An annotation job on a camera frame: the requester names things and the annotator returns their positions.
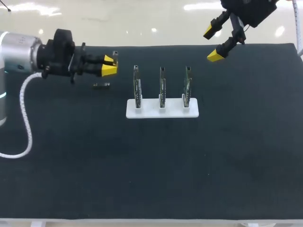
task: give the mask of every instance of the black mat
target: black mat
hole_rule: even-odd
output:
[[[303,63],[292,44],[89,48],[119,51],[110,90],[93,76],[35,79],[25,103],[34,145],[0,158],[0,218],[303,219]],[[128,120],[133,65],[143,97],[180,97],[194,74],[195,119]],[[27,145],[18,104],[22,75],[7,75],[0,151]]]

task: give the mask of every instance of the small black component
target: small black component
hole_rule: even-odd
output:
[[[139,67],[134,65],[134,99],[136,108],[141,108],[142,90]]]
[[[184,78],[184,107],[189,107],[189,101],[191,96],[191,87],[192,87],[192,73],[191,68],[186,66],[186,73]]]
[[[94,90],[108,90],[109,88],[110,88],[110,83],[93,84]]]
[[[160,68],[160,108],[165,108],[166,99],[166,81],[165,81],[165,68]]]

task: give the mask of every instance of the white cable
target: white cable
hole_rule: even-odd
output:
[[[32,149],[32,146],[33,146],[33,136],[32,136],[32,131],[30,129],[29,121],[28,121],[28,118],[27,118],[27,112],[25,110],[24,93],[25,93],[25,89],[26,89],[28,83],[32,79],[34,79],[34,78],[41,78],[41,77],[42,77],[41,73],[34,73],[34,74],[30,75],[23,82],[22,87],[20,89],[20,96],[19,96],[19,99],[20,99],[20,108],[21,108],[21,113],[22,113],[22,116],[23,116],[23,121],[24,121],[24,124],[25,124],[25,128],[27,130],[27,139],[28,139],[27,148],[25,149],[25,151],[23,151],[22,153],[20,153],[18,155],[6,155],[6,154],[0,153],[0,157],[4,157],[4,158],[20,158],[20,157],[23,157],[23,156],[27,155],[30,152],[30,150]]]
[[[293,7],[294,7],[294,19],[295,19],[295,28],[296,28],[296,34],[297,34],[297,49],[298,49],[298,56],[303,55],[303,49],[302,49],[302,38],[301,38],[301,24],[300,24],[300,17],[299,17],[299,9],[297,5],[297,0],[293,1]]]

